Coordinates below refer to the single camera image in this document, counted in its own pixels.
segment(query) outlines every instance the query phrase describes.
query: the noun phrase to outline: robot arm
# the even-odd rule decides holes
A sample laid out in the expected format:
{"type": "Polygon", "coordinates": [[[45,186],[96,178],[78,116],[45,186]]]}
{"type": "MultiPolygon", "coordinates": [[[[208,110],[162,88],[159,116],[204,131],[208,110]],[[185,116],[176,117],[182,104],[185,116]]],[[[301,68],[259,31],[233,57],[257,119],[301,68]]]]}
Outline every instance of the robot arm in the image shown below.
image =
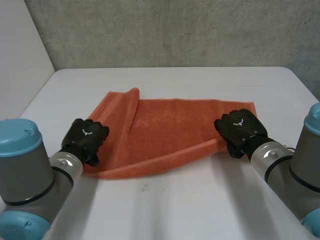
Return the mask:
{"type": "Polygon", "coordinates": [[[83,165],[97,166],[109,128],[76,119],[48,160],[37,125],[26,119],[0,121],[0,239],[40,240],[49,230],[83,165]]]}
{"type": "Polygon", "coordinates": [[[241,158],[246,154],[300,223],[320,238],[320,103],[305,118],[294,153],[269,138],[247,109],[224,114],[214,125],[226,140],[230,155],[241,158]]]}

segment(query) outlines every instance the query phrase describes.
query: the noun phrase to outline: light blue joint cap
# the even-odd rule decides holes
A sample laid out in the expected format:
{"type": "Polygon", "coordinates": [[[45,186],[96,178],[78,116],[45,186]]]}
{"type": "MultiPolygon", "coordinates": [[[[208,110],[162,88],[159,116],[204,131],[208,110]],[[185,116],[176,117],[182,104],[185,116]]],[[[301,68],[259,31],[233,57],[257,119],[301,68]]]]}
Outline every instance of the light blue joint cap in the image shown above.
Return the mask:
{"type": "Polygon", "coordinates": [[[0,158],[29,153],[41,143],[42,135],[33,121],[23,118],[0,121],[0,158]]]}
{"type": "Polygon", "coordinates": [[[305,215],[300,223],[317,238],[320,238],[320,207],[305,215]]]}
{"type": "Polygon", "coordinates": [[[41,240],[51,224],[43,217],[9,210],[0,214],[0,237],[5,240],[41,240]]]}
{"type": "Polygon", "coordinates": [[[310,132],[320,136],[320,102],[310,108],[304,119],[304,126],[310,132]]]}

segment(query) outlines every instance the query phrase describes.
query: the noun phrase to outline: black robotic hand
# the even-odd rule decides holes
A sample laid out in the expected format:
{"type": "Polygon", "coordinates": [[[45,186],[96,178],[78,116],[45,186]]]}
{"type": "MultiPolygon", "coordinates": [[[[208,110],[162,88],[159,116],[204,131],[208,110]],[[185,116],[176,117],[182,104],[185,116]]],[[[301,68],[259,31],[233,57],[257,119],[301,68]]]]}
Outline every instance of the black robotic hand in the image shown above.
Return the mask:
{"type": "Polygon", "coordinates": [[[241,158],[248,154],[248,142],[260,142],[268,138],[268,133],[256,116],[247,109],[234,110],[229,114],[223,114],[221,119],[214,121],[215,129],[226,140],[227,149],[231,157],[241,158]]]}
{"type": "Polygon", "coordinates": [[[68,151],[76,155],[83,164],[95,167],[99,164],[97,157],[99,147],[108,135],[109,127],[91,119],[78,118],[74,120],[62,141],[62,151],[68,151]]]}

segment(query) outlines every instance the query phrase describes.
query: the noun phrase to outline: gray concrete wall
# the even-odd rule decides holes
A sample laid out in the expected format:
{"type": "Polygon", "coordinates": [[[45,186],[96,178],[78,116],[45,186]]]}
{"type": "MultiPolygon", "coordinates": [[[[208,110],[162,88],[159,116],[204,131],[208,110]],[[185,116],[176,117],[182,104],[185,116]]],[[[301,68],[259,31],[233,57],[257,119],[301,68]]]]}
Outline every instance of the gray concrete wall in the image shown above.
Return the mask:
{"type": "Polygon", "coordinates": [[[56,70],[282,66],[320,98],[319,0],[25,0],[56,70]]]}

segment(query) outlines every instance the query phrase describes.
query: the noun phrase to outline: table surface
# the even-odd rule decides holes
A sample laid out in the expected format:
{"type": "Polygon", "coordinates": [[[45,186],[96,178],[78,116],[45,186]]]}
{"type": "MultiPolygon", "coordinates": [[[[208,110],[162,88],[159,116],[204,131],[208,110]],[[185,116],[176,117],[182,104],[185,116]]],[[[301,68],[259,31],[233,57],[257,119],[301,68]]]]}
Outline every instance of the table surface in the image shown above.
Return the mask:
{"type": "MultiPolygon", "coordinates": [[[[87,118],[109,91],[140,89],[141,99],[253,101],[269,136],[295,147],[317,99],[283,67],[100,68],[57,71],[22,118],[60,149],[76,118],[87,118]]],[[[44,239],[316,239],[249,161],[219,153],[151,177],[81,177],[44,239]]]]}

